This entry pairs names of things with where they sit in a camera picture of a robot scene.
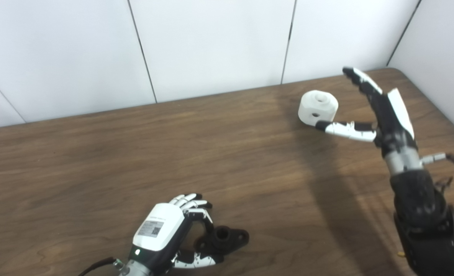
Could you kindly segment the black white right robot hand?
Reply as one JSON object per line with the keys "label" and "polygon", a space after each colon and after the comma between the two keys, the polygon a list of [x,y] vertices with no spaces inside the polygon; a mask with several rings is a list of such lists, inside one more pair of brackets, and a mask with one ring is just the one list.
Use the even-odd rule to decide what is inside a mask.
{"label": "black white right robot hand", "polygon": [[381,149],[382,157],[406,148],[417,151],[414,129],[400,91],[384,92],[366,73],[354,67],[344,67],[343,73],[366,96],[376,124],[319,120],[315,128],[334,136],[374,143]]}

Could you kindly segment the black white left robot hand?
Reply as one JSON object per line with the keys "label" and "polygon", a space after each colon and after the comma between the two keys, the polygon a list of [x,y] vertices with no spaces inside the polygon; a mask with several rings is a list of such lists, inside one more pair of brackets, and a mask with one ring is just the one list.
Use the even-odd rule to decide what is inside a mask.
{"label": "black white left robot hand", "polygon": [[180,194],[169,202],[158,203],[133,237],[126,269],[129,276],[162,276],[171,269],[199,269],[220,264],[220,255],[181,250],[194,222],[213,231],[208,210],[212,204],[201,194]]}

